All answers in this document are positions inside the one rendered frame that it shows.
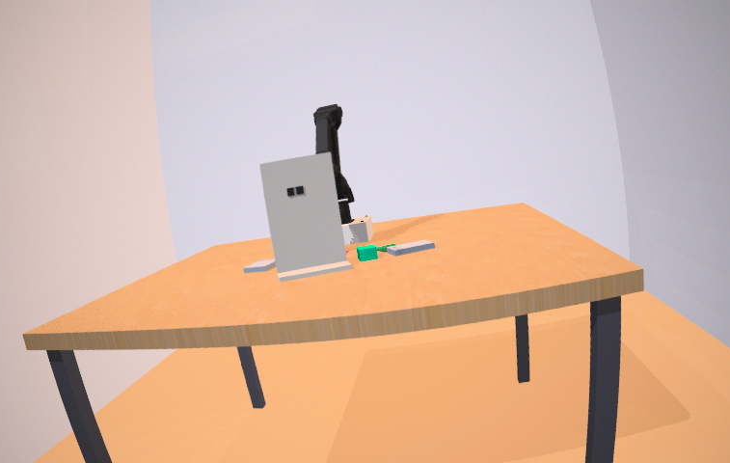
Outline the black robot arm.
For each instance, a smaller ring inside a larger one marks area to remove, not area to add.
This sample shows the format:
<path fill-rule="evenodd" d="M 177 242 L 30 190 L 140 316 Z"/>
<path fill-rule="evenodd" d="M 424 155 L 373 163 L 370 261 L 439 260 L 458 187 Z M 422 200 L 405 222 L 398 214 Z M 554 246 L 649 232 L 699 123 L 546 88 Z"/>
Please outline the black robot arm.
<path fill-rule="evenodd" d="M 338 129 L 342 124 L 342 115 L 341 106 L 338 107 L 336 104 L 319 107 L 313 113 L 316 125 L 315 154 L 331 153 L 338 200 L 348 199 L 338 202 L 341 224 L 344 225 L 355 221 L 351 219 L 349 208 L 349 203 L 355 201 L 346 178 L 340 172 Z"/>

